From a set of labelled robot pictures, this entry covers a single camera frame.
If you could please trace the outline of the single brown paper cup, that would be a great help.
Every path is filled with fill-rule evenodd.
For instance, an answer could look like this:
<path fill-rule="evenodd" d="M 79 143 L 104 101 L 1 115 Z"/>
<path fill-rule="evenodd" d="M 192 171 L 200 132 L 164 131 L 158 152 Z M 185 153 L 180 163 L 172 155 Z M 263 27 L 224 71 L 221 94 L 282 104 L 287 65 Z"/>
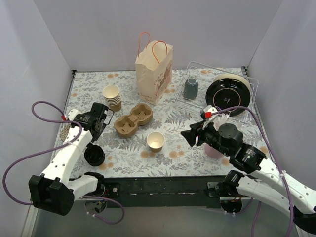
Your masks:
<path fill-rule="evenodd" d="M 154 131 L 147 136 L 146 142 L 150 150 L 157 153 L 162 150 L 165 143 L 165 137 L 162 133 Z"/>

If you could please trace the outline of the printed kraft paper bag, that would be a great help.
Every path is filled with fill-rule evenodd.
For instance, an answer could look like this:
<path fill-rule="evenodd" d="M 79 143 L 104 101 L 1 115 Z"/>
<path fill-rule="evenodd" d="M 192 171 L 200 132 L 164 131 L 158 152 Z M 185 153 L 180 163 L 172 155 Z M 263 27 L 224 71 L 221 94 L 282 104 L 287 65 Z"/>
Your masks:
<path fill-rule="evenodd" d="M 140 99 L 157 105 L 172 81 L 173 46 L 162 40 L 149 40 L 138 48 L 135 71 Z"/>

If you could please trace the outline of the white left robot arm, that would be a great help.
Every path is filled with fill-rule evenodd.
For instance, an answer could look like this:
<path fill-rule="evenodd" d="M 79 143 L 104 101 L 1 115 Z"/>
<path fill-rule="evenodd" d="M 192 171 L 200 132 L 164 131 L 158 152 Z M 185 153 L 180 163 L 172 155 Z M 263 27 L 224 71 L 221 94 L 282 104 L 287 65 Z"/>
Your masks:
<path fill-rule="evenodd" d="M 74 202 L 86 194 L 101 197 L 105 191 L 102 183 L 103 175 L 87 172 L 71 181 L 70 175 L 80 158 L 84 155 L 92 166 L 104 162 L 105 154 L 100 146 L 94 144 L 103 133 L 109 108 L 94 102 L 91 110 L 86 113 L 73 109 L 67 120 L 73 122 L 61 148 L 41 175 L 33 175 L 29 180 L 29 189 L 33 206 L 56 213 L 67 215 Z"/>

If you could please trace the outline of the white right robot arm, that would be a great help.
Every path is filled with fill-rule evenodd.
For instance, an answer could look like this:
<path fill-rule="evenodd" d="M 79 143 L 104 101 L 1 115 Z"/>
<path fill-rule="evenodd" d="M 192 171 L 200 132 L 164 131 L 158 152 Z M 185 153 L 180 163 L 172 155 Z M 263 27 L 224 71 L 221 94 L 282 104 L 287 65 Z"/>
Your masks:
<path fill-rule="evenodd" d="M 181 135 L 189 145 L 204 143 L 228 156 L 235 168 L 223 182 L 229 196 L 238 193 L 264 202 L 284 214 L 292 216 L 300 229 L 316 232 L 316 192 L 300 183 L 277 165 L 265 153 L 243 142 L 243 133 L 235 125 L 226 123 L 215 129 L 204 121 L 191 124 Z"/>

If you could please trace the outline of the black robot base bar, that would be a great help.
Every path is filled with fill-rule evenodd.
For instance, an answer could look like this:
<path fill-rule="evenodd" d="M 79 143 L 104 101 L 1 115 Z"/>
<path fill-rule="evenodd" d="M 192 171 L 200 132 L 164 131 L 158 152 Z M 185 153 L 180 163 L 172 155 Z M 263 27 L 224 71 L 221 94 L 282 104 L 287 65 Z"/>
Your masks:
<path fill-rule="evenodd" d="M 220 198 L 207 192 L 225 176 L 104 178 L 105 197 L 123 207 L 220 208 Z"/>

